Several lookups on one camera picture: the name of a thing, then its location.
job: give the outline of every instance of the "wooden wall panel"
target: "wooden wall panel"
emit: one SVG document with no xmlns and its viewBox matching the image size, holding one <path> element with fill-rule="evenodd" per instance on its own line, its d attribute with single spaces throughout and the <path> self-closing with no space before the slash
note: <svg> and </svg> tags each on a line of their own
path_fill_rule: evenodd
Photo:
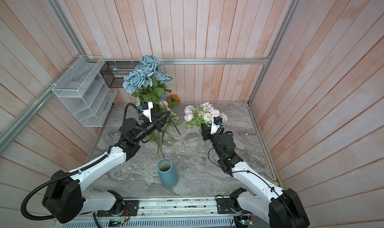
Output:
<svg viewBox="0 0 384 228">
<path fill-rule="evenodd" d="M 312 227 L 382 226 L 383 37 L 382 0 L 302 0 L 252 103 Z"/>
<path fill-rule="evenodd" d="M 58 1 L 87 54 L 262 58 L 271 51 L 292 0 Z M 167 65 L 164 70 L 181 101 L 247 101 L 261 68 Z"/>
<path fill-rule="evenodd" d="M 105 7 L 98 8 L 98 12 L 106 13 Z M 110 21 L 101 24 L 105 29 L 104 24 L 110 25 Z M 45 0 L 0 0 L 1 133 L 75 55 L 75 47 Z M 95 128 L 82 127 L 52 97 L 0 157 L 2 225 L 14 226 L 17 221 L 18 225 L 30 227 L 51 226 L 51 221 L 31 222 L 23 218 L 19 211 L 21 201 L 56 171 L 81 166 L 96 135 Z M 45 189 L 32 198 L 28 204 L 30 212 L 47 214 L 41 205 L 44 192 Z"/>
</svg>

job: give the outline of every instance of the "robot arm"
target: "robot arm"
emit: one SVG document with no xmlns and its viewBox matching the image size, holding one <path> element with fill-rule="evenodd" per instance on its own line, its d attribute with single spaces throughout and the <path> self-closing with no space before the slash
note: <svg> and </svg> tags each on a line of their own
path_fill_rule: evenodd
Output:
<svg viewBox="0 0 384 228">
<path fill-rule="evenodd" d="M 233 133 L 224 132 L 221 117 L 211 118 L 210 129 L 202 128 L 203 140 L 210 140 L 219 160 L 218 165 L 224 173 L 238 179 L 251 189 L 256 196 L 244 188 L 230 195 L 231 208 L 235 212 L 249 211 L 259 216 L 271 228 L 306 228 L 310 225 L 308 217 L 297 193 L 292 189 L 283 190 L 263 178 L 243 161 L 235 152 Z"/>
<path fill-rule="evenodd" d="M 128 106 L 135 107 L 141 115 L 144 121 L 141 125 L 134 118 L 125 119 Z M 30 220 L 56 218 L 60 223 L 66 223 L 78 214 L 92 211 L 108 210 L 113 214 L 122 212 L 123 200 L 117 192 L 108 190 L 104 193 L 86 193 L 84 191 L 104 173 L 131 159 L 140 148 L 139 142 L 143 142 L 142 140 L 154 130 L 161 132 L 170 116 L 170 111 L 155 114 L 151 112 L 152 108 L 152 102 L 143 103 L 140 107 L 129 103 L 124 110 L 124 120 L 119 129 L 121 132 L 119 141 L 110 146 L 104 154 L 81 167 L 70 170 L 68 173 L 60 170 L 53 174 L 50 181 L 34 189 L 23 200 L 22 215 Z M 26 211 L 28 200 L 46 186 L 42 204 L 52 216 L 31 215 Z"/>
</svg>

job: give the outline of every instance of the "flower bouquet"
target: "flower bouquet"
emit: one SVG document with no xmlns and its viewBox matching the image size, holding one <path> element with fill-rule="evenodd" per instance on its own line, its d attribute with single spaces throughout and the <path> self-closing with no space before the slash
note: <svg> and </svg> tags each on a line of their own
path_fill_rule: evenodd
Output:
<svg viewBox="0 0 384 228">
<path fill-rule="evenodd" d="M 212 115 L 220 116 L 223 119 L 223 125 L 229 125 L 229 123 L 227 123 L 228 117 L 223 112 L 216 110 L 209 102 L 201 103 L 196 108 L 193 105 L 188 105 L 185 107 L 184 113 L 185 113 L 185 116 L 184 116 L 185 128 L 190 129 L 190 128 L 193 128 L 194 126 L 200 127 L 200 133 L 202 135 L 203 141 L 206 141 L 209 139 L 208 138 L 209 136 L 204 134 L 210 133 Z M 206 146 L 206 143 L 198 144 L 198 149 L 204 152 L 205 146 Z"/>
<path fill-rule="evenodd" d="M 157 142 L 157 153 L 159 153 L 159 151 L 161 151 L 164 134 L 167 133 L 172 144 L 173 152 L 175 152 L 168 125 L 175 125 L 175 123 L 179 122 L 178 115 L 170 108 L 178 105 L 180 100 L 177 95 L 167 96 L 168 93 L 172 92 L 167 89 L 167 86 L 170 84 L 169 81 L 171 81 L 172 78 L 169 77 L 168 74 L 158 70 L 158 67 L 163 66 L 163 64 L 152 55 L 140 58 L 140 63 L 140 65 L 137 65 L 135 69 L 129 73 L 129 76 L 124 77 L 122 86 L 133 97 L 136 97 L 136 106 L 140 106 L 143 102 L 153 102 L 155 113 L 167 110 L 171 112 L 170 118 L 162 128 L 161 139 L 158 132 L 156 132 L 156 134 L 153 132 L 147 136 L 147 140 Z"/>
</svg>

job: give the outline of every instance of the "gray marble surface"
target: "gray marble surface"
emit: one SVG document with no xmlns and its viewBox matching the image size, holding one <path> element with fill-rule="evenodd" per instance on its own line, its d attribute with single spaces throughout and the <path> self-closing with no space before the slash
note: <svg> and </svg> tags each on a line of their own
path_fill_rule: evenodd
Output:
<svg viewBox="0 0 384 228">
<path fill-rule="evenodd" d="M 156 165 L 163 156 L 156 154 L 155 142 L 148 142 L 141 144 L 140 150 L 132 159 L 111 169 L 87 189 L 91 192 L 104 192 L 112 189 L 123 197 L 164 197 L 228 195 L 239 187 L 247 188 L 243 183 L 223 173 L 220 168 L 208 160 L 207 151 L 211 147 L 207 146 L 205 152 L 198 152 L 196 146 L 202 143 L 199 128 L 185 130 L 183 127 L 184 108 L 189 104 L 198 103 L 181 103 L 174 108 L 180 118 L 177 127 L 181 132 L 179 135 L 173 126 L 169 127 L 175 153 L 172 151 L 167 135 L 164 136 L 165 142 L 162 146 L 164 156 L 172 161 L 179 174 L 179 182 L 175 187 L 169 189 L 162 186 Z M 233 131 L 236 153 L 259 174 L 271 179 L 271 173 L 252 125 L 247 104 L 240 102 L 213 103 L 213 106 L 228 116 L 230 125 L 225 126 L 225 130 Z M 108 146 L 118 141 L 120 137 L 118 130 L 122 124 L 124 107 L 124 104 L 117 104 L 112 108 L 92 159 L 104 153 Z M 133 108 L 129 107 L 127 117 L 137 119 L 138 115 Z M 217 160 L 214 150 L 211 151 L 210 158 L 214 161 Z"/>
</svg>

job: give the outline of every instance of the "wire mesh rack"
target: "wire mesh rack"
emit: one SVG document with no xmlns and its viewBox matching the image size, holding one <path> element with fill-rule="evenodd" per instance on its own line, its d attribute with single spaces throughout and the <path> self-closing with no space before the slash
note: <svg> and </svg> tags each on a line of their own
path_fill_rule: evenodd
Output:
<svg viewBox="0 0 384 228">
<path fill-rule="evenodd" d="M 91 63 L 82 56 L 52 89 L 83 126 L 101 127 L 117 95 L 96 77 L 103 65 L 102 57 Z"/>
</svg>

